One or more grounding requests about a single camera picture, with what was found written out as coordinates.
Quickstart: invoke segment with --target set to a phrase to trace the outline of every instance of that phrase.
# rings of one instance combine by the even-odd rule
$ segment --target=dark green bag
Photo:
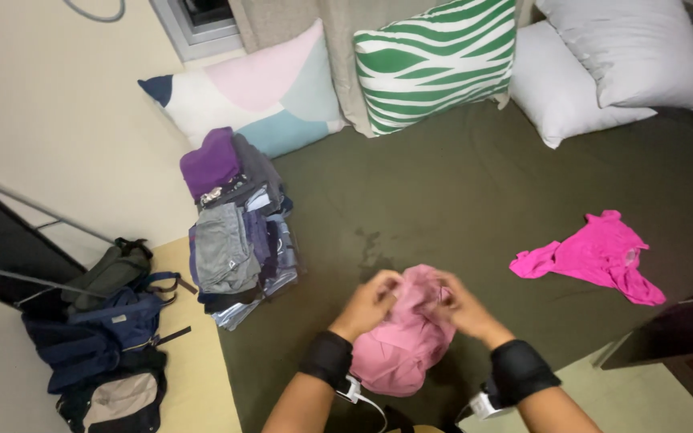
[[[105,252],[101,261],[81,277],[69,281],[67,286],[87,290],[108,297],[123,286],[134,287],[151,272],[152,252],[143,245],[145,239],[128,241],[121,237]],[[61,298],[70,302],[69,313],[95,310],[103,298],[63,290]]]

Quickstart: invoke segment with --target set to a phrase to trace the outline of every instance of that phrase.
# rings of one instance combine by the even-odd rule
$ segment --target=wall
[[[0,432],[57,433],[68,426],[47,394],[50,367],[36,355],[20,313],[0,304]]]
[[[76,3],[98,15],[119,5]],[[0,1],[0,183],[108,237],[186,236],[188,143],[136,84],[182,68],[145,0],[113,24],[61,0]]]

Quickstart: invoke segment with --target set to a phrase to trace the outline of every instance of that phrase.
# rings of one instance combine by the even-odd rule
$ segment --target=stack of folded clothes
[[[188,231],[197,299],[217,325],[233,330],[298,278],[285,224],[293,201],[269,158],[231,128],[210,131],[183,156],[181,171],[199,209]]]

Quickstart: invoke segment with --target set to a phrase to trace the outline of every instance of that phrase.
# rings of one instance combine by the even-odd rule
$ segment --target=hand
[[[448,287],[451,296],[434,309],[438,318],[451,322],[460,332],[477,338],[489,350],[514,340],[515,336],[491,316],[488,310],[450,272],[438,271],[440,284]]]
[[[403,277],[395,271],[379,271],[371,281],[357,286],[341,316],[328,330],[353,343],[387,316],[397,302],[392,290],[402,282]]]

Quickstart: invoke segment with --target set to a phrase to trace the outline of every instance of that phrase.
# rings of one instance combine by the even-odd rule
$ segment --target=wrist strap
[[[496,388],[506,407],[561,384],[541,355],[523,340],[512,340],[494,349],[491,363]]]
[[[314,337],[299,363],[299,371],[324,380],[334,390],[346,379],[352,366],[352,344],[330,332]]]

